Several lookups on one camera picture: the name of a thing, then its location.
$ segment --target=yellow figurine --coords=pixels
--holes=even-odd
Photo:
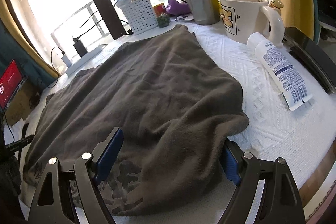
[[[281,2],[281,0],[271,0],[268,6],[271,7],[273,10],[277,11],[281,16],[280,9],[284,7],[284,4]]]

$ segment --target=blue gripper pad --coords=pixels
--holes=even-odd
[[[223,167],[227,179],[233,181],[233,183],[238,186],[241,181],[241,177],[238,173],[238,162],[226,146],[223,148],[219,162]]]
[[[124,133],[121,129],[118,129],[96,163],[96,175],[93,180],[97,186],[103,180],[107,179],[112,166],[117,159],[123,142]]]

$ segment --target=white cap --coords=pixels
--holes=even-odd
[[[255,51],[256,46],[261,42],[267,40],[261,33],[254,32],[250,35],[250,37],[247,39],[247,45],[250,49]]]

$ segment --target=red screen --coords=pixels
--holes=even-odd
[[[2,110],[5,109],[8,101],[22,80],[22,74],[13,60],[0,78],[0,107]]]

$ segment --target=metal screw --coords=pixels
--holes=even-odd
[[[253,154],[251,152],[244,152],[244,157],[247,158],[247,159],[252,159]]]
[[[56,158],[51,158],[51,159],[49,160],[49,164],[54,164],[56,161],[57,161]]]
[[[278,158],[278,162],[280,164],[285,164],[286,163],[285,159],[283,159],[283,158]]]
[[[91,153],[89,153],[89,152],[86,152],[86,153],[84,153],[83,155],[82,155],[82,159],[83,160],[87,160],[87,159],[89,159],[91,157]]]

